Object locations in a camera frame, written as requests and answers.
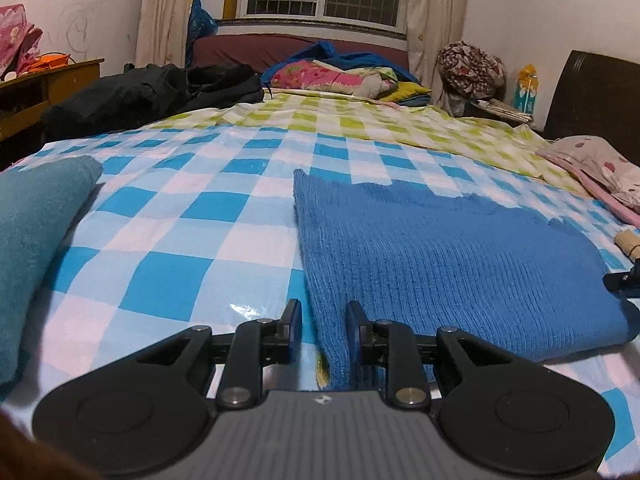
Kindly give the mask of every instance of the dark wooden headboard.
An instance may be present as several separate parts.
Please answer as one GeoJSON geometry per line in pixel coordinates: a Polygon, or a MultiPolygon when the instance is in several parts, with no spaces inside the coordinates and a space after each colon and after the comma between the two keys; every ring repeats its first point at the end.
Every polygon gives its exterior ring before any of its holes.
{"type": "Polygon", "coordinates": [[[640,166],[640,64],[574,50],[566,60],[544,137],[607,139],[640,166]]]}

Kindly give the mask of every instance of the orange bag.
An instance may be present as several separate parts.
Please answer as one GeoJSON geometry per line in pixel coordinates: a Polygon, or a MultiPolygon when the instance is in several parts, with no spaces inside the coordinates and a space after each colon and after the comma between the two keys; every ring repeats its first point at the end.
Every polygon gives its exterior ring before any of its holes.
{"type": "Polygon", "coordinates": [[[71,56],[69,54],[45,54],[32,64],[27,72],[31,74],[34,72],[42,72],[50,68],[67,66],[70,57],[71,56]]]}

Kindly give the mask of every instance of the metal screw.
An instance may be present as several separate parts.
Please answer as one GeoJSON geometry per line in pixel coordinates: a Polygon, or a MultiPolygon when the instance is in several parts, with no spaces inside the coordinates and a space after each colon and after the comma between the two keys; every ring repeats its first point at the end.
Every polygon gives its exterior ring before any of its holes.
{"type": "Polygon", "coordinates": [[[222,391],[220,399],[227,405],[237,406],[251,399],[251,392],[240,386],[233,386],[222,391]]]}
{"type": "Polygon", "coordinates": [[[402,388],[396,391],[396,399],[402,404],[413,406],[420,404],[427,398],[427,394],[420,388],[402,388]]]}

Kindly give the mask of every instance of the teal folded towel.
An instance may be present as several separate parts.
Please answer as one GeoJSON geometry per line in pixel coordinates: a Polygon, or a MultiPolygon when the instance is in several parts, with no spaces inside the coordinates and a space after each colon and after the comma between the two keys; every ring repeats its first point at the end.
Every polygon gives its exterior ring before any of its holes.
{"type": "Polygon", "coordinates": [[[0,384],[14,378],[31,297],[101,174],[90,156],[0,174],[0,384]]]}

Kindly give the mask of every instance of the pink floral cloth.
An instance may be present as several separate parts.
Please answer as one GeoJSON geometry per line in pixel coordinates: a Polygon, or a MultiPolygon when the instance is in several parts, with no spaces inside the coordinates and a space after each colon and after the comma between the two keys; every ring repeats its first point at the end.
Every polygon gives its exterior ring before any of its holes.
{"type": "Polygon", "coordinates": [[[0,76],[18,56],[15,71],[26,72],[40,57],[42,30],[27,21],[23,4],[0,7],[0,76]]]}
{"type": "Polygon", "coordinates": [[[375,99],[398,86],[389,68],[355,68],[340,70],[318,60],[289,63],[271,78],[271,86],[283,89],[335,92],[375,99]]]}

